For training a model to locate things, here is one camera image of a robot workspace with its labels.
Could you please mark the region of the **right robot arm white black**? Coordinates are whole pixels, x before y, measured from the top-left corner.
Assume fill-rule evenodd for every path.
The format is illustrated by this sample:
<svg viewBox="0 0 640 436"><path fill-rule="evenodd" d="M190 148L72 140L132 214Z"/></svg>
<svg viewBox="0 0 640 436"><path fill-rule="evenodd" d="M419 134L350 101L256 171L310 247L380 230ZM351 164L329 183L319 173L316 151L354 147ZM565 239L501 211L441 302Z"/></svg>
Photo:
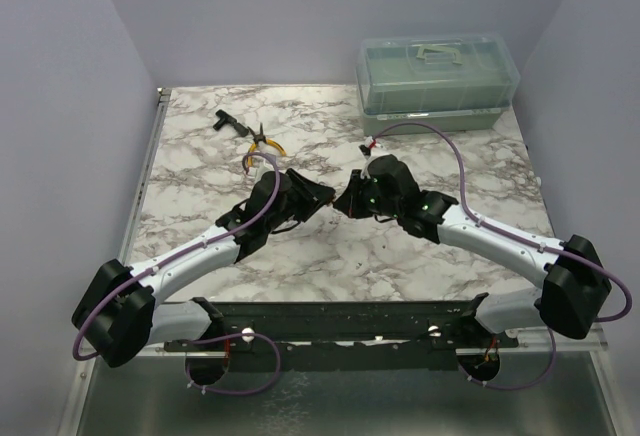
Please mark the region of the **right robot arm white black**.
<svg viewBox="0 0 640 436"><path fill-rule="evenodd" d="M387 218L409 235L479 255L525 278L530 288L474 298L460 335L480 348L510 329L545 325L567 338L585 338L611 291L588 239L527 234L478 213L454 197L422 190L393 155L370 159L351 173L334 207L352 219Z"/></svg>

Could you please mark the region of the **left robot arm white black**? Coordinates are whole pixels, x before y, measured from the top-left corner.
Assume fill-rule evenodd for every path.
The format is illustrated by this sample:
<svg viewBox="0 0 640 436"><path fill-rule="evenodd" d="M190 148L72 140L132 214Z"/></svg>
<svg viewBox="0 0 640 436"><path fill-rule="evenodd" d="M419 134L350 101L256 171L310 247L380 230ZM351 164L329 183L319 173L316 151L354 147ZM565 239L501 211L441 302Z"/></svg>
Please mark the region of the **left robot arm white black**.
<svg viewBox="0 0 640 436"><path fill-rule="evenodd" d="M188 243L131 266L117 259L102 264L72 314L76 340L87 341L112 368L153 344L189 340L201 351L214 349L222 328L213 306L169 297L255 253L281 225L307 221L334 197L333 188L293 169L263 173L247 199Z"/></svg>

